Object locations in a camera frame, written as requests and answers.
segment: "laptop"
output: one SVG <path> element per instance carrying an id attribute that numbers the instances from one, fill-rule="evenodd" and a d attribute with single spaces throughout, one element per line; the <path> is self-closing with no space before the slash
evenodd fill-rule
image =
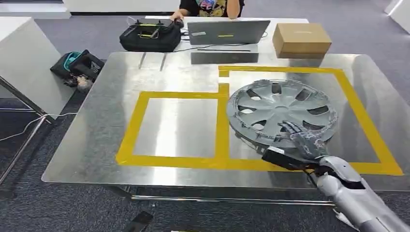
<path id="1" fill-rule="evenodd" d="M 192 45 L 257 44 L 270 20 L 189 22 L 188 32 Z"/>

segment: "person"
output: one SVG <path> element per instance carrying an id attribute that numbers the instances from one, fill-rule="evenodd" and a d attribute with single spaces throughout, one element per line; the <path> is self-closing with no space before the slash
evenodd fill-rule
<path id="1" fill-rule="evenodd" d="M 184 16 L 228 17 L 241 16 L 244 0 L 181 0 L 179 10 L 171 20 L 183 19 Z"/>

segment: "brown box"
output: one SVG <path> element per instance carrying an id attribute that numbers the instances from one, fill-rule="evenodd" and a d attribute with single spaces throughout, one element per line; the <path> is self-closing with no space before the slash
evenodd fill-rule
<path id="1" fill-rule="evenodd" d="M 273 45 L 278 58 L 323 58 L 332 41 L 318 23 L 278 23 Z"/>

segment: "metal table surface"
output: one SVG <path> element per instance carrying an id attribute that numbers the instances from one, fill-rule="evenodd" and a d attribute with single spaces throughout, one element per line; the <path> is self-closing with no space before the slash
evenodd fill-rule
<path id="1" fill-rule="evenodd" d="M 230 77 L 219 77 L 216 64 L 191 65 L 189 52 L 112 53 L 42 180 L 136 186 L 312 188 L 303 173 L 262 164 L 261 156 L 236 138 L 226 123 L 224 101 L 229 94 L 254 80 L 290 78 L 324 91 L 331 98 L 338 112 L 337 131 L 328 143 L 331 154 L 353 162 L 373 189 L 410 189 L 410 108 L 369 56 L 328 54 L 319 61 L 277 59 L 275 54 L 266 53 L 260 54 L 257 64 L 241 65 L 319 67 L 316 70 L 320 72 L 293 73 L 282 68 L 284 72 L 230 72 Z M 364 116 L 359 116 L 362 120 L 358 122 L 357 113 L 363 111 L 357 110 L 357 102 L 353 103 L 355 114 L 336 78 L 325 68 L 344 72 L 373 124 L 363 120 Z M 225 124 L 216 126 L 218 121 Z M 365 135 L 363 128 L 372 125 L 382 140 L 377 140 L 377 131 L 367 130 Z M 120 146 L 122 153 L 117 154 Z M 224 152 L 229 152 L 227 159 L 220 156 Z M 219 160 L 207 163 L 215 155 Z"/>

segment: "black t-shirt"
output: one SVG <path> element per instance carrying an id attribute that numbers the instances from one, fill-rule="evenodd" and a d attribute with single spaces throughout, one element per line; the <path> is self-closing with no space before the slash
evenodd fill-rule
<path id="1" fill-rule="evenodd" d="M 190 12 L 191 16 L 201 17 L 228 17 L 226 7 L 228 6 L 228 0 L 214 0 L 215 4 L 211 5 L 212 1 L 209 0 L 181 0 L 179 5 L 180 9 L 185 9 Z M 245 5 L 244 0 L 239 0 L 240 12 L 238 17 L 241 16 L 242 8 Z"/>

